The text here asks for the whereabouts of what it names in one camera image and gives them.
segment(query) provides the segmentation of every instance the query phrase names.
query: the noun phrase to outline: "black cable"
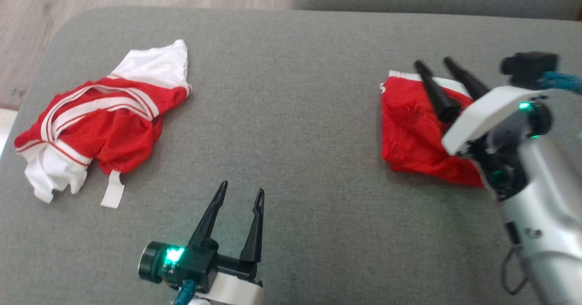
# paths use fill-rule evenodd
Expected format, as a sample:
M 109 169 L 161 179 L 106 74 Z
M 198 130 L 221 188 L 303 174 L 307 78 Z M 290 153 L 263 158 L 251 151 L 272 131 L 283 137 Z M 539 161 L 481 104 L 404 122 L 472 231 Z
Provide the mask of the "black cable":
M 515 253 L 515 247 L 511 248 L 505 259 L 503 260 L 503 263 L 501 264 L 501 287 L 503 287 L 503 290 L 505 290 L 505 292 L 507 292 L 508 294 L 515 296 L 527 284 L 527 277 L 524 277 L 520 284 L 513 290 L 509 289 L 509 286 L 507 286 L 507 264 L 511 259 L 513 253 Z

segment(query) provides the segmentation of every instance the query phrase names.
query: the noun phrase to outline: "folded red cloth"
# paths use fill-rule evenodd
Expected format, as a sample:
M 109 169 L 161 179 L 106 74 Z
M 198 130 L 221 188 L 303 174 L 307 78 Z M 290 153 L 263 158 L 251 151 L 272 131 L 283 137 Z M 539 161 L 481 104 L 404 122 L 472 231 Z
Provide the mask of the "folded red cloth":
M 438 79 L 437 83 L 463 108 L 472 103 L 456 81 Z M 443 124 L 434 114 L 418 75 L 390 71 L 381 88 L 382 157 L 392 170 L 421 172 L 452 183 L 483 186 L 472 162 L 450 156 L 442 146 Z

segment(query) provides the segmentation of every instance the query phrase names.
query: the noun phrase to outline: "clothing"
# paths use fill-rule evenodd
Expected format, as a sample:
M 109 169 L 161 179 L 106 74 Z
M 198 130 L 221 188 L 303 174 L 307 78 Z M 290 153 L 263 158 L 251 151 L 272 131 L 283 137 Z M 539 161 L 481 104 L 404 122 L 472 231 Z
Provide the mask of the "clothing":
M 107 77 L 56 95 L 14 142 L 35 195 L 49 203 L 53 189 L 79 192 L 94 158 L 117 175 L 146 160 L 162 133 L 161 115 L 192 94 L 187 63 L 183 40 L 131 50 Z
M 457 81 L 435 79 L 465 108 L 472 103 Z M 421 172 L 452 183 L 483 186 L 472 162 L 450 156 L 441 144 L 443 124 L 418 75 L 390 71 L 382 89 L 382 157 L 394 171 Z

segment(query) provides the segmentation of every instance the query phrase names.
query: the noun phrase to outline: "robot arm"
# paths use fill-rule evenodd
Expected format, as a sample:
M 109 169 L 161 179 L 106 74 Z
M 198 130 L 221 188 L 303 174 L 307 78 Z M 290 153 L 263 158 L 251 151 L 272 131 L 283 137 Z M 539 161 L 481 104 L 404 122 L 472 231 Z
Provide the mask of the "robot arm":
M 447 99 L 422 62 L 415 67 L 437 116 L 450 125 L 443 147 L 475 162 L 497 198 L 513 244 L 510 255 L 518 256 L 525 276 L 516 290 L 509 290 L 505 281 L 504 288 L 515 295 L 530 282 L 542 304 L 573 305 L 582 303 L 582 183 L 546 135 L 552 115 L 543 100 L 550 90 L 523 88 L 535 88 L 556 61 L 551 54 L 517 54 L 504 61 L 502 71 L 520 67 L 512 77 L 520 87 L 489 91 L 446 58 L 449 71 L 474 99 L 465 109 Z
M 164 281 L 178 290 L 174 305 L 262 305 L 262 282 L 255 282 L 261 261 L 262 224 L 265 193 L 259 189 L 253 207 L 245 247 L 238 259 L 218 254 L 211 238 L 218 210 L 224 203 L 227 181 L 223 181 L 210 201 L 196 230 L 184 247 L 152 241 L 143 251 L 140 278 L 155 284 Z

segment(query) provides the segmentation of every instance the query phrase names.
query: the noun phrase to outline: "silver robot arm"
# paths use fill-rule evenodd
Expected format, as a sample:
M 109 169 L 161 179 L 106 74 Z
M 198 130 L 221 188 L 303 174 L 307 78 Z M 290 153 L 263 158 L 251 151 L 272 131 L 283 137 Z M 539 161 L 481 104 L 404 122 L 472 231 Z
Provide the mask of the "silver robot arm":
M 504 86 L 489 91 L 451 58 L 445 58 L 445 66 L 474 100 L 465 109 L 447 97 L 424 63 L 416 61 L 415 68 L 435 114 L 447 127 L 443 147 L 451 155 L 471 159 L 497 198 L 513 243 L 503 262 L 503 288 L 515 295 L 529 282 L 544 305 L 579 305 L 581 177 L 555 141 L 546 136 L 552 115 L 544 100 L 551 90 L 532 85 L 543 71 L 554 71 L 557 56 L 529 53 L 511 59 L 521 65 L 511 82 L 523 88 Z M 505 283 L 505 265 L 511 255 L 517 255 L 525 277 L 513 290 Z
M 547 305 L 582 304 L 582 184 L 555 141 L 525 140 L 529 183 L 501 202 L 524 276 Z

